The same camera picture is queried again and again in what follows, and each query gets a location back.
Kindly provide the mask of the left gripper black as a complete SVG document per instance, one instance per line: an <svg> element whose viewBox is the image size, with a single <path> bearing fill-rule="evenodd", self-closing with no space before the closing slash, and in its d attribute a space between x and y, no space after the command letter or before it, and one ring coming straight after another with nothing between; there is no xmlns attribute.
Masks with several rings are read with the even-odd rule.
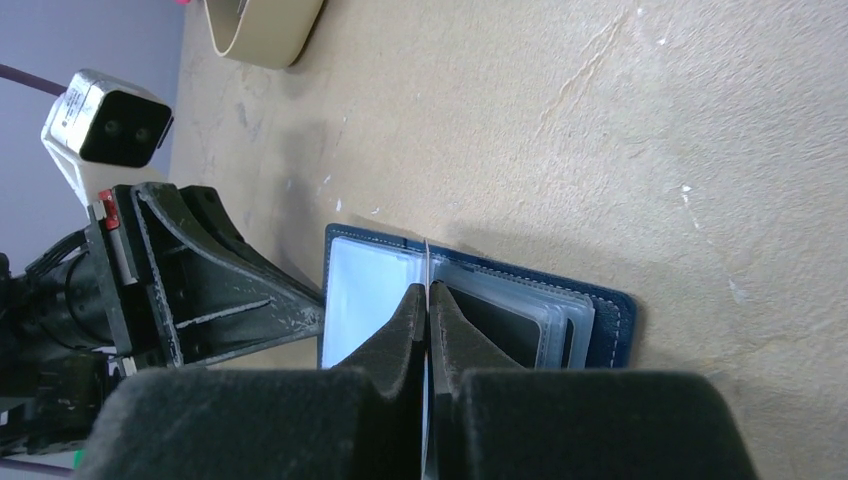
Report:
<svg viewBox="0 0 848 480"><path fill-rule="evenodd" d="M102 191L19 277L19 361L112 348L123 373L207 366L318 335L324 303L251 247L217 191Z"/></svg>

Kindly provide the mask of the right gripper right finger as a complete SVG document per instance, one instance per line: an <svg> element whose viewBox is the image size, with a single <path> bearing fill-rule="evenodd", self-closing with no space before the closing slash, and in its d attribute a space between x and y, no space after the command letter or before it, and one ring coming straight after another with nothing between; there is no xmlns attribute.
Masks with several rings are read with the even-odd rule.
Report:
<svg viewBox="0 0 848 480"><path fill-rule="evenodd" d="M429 289L429 452L443 479L753 479L731 411L704 377L534 370Z"/></svg>

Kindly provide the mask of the blue leather card holder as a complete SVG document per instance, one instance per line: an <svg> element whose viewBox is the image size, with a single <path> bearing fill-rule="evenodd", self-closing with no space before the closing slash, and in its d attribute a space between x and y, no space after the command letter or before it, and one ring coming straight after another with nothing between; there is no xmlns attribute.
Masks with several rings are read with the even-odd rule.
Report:
<svg viewBox="0 0 848 480"><path fill-rule="evenodd" d="M320 366L339 364L374 336L411 286L424 287L429 298L426 308L436 351L482 347L523 367L466 319L449 291L455 286L498 299L515 297L564 307L574 330L569 366L560 369L616 369L629 364L638 311L623 292L425 240L330 224L325 230L326 313Z"/></svg>

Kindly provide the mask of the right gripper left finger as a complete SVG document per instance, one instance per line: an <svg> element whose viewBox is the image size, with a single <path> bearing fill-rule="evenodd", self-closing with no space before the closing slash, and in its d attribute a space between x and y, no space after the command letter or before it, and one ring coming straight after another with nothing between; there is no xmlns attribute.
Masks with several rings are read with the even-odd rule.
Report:
<svg viewBox="0 0 848 480"><path fill-rule="evenodd" d="M321 370L152 369L109 396L80 479L418 479L425 289Z"/></svg>

